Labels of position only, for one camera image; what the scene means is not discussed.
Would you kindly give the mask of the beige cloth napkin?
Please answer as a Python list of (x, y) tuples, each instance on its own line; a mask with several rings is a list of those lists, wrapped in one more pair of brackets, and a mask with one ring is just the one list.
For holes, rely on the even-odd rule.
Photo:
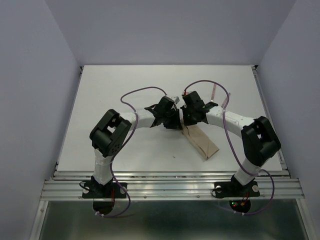
[(185, 125), (183, 120), (181, 120), (180, 123), (182, 126), (181, 133), (197, 151), (203, 162), (208, 161), (220, 150), (197, 125)]

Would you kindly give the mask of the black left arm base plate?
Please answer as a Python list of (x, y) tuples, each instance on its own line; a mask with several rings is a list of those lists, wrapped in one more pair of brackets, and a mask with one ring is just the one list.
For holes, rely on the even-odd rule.
[(82, 188), (83, 199), (125, 199), (127, 197), (125, 191), (115, 182), (98, 186), (91, 181), (82, 181), (79, 186)]

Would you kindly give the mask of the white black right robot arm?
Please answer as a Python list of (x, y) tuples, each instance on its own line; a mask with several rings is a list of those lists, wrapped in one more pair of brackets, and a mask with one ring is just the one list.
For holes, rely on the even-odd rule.
[(258, 175), (262, 166), (280, 149), (280, 140), (268, 118), (245, 117), (225, 110), (221, 106), (206, 104), (202, 107), (182, 106), (183, 123), (186, 126), (206, 123), (224, 129), (229, 146), (234, 155), (235, 149), (229, 133), (233, 133), (242, 140), (245, 159), (240, 162), (239, 169), (230, 182), (231, 192), (242, 195), (248, 190), (248, 184)]

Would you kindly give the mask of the pink handled fork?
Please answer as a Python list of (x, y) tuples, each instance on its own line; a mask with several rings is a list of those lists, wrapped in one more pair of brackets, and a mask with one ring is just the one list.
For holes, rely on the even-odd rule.
[(214, 102), (215, 94), (216, 94), (216, 88), (217, 88), (217, 85), (213, 84), (213, 88), (212, 88), (212, 92), (211, 92), (211, 98), (210, 98), (211, 102)]

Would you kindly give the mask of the pink handled knife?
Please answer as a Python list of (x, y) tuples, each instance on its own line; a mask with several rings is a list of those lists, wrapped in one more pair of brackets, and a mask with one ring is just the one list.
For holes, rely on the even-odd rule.
[(231, 93), (229, 92), (229, 93), (227, 94), (227, 96), (225, 97), (223, 103), (221, 104), (221, 107), (222, 107), (222, 108), (224, 108), (224, 107), (228, 104), (228, 102), (230, 101), (230, 95), (231, 95)]

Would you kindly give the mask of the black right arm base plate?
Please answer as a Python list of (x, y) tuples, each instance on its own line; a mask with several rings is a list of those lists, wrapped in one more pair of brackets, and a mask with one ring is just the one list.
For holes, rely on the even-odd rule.
[(220, 181), (214, 183), (211, 195), (217, 199), (223, 198), (242, 198), (244, 196), (259, 197), (260, 189), (256, 181), (252, 181), (247, 185), (241, 185), (237, 182)]

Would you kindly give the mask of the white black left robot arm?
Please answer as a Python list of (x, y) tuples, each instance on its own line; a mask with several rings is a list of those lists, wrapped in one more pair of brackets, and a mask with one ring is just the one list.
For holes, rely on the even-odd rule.
[(180, 111), (175, 107), (156, 111), (147, 107), (137, 112), (119, 113), (109, 109), (91, 131), (89, 138), (94, 148), (95, 163), (87, 190), (106, 197), (111, 193), (113, 175), (112, 162), (139, 128), (153, 128), (163, 125), (167, 129), (181, 130)]

